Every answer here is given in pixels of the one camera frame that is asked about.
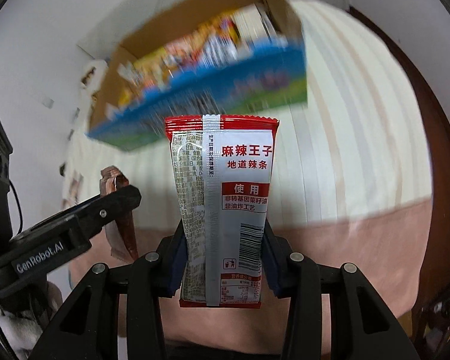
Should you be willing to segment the red white spicy strip packet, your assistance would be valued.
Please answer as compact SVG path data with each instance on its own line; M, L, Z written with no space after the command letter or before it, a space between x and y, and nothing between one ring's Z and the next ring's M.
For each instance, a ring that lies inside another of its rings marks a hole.
M260 254L279 125L255 115L166 118L187 246L182 307L260 306Z

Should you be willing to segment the bear print white pillow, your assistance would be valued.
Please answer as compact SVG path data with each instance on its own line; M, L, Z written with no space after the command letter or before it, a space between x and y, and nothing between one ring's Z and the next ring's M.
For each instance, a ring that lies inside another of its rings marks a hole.
M60 167L64 178L62 186L61 208L63 210L80 202L83 186L83 174L76 164L79 148L86 138L90 115L95 107L97 93L108 70L108 63L103 59L93 60L85 65L79 81L79 105L74 114L73 124L68 136L65 162Z

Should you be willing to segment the striped cat print bedsheet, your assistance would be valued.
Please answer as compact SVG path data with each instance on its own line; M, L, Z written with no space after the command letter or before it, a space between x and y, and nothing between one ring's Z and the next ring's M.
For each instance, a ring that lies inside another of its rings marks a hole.
M305 36L306 102L257 114L280 122L269 205L299 206L306 224L354 220L433 201L427 138L416 95L385 44L342 10L292 0ZM181 224L170 141L125 151L91 139L79 145L80 202L97 196L115 167L139 189L137 228ZM266 213L266 224L270 224Z

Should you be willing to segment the blue green milk carton box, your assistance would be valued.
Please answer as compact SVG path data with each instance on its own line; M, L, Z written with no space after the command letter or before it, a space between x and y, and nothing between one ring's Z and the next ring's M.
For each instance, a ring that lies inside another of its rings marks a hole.
M306 102L305 36L289 0L180 0L119 42L91 139L131 151L171 116L249 115Z

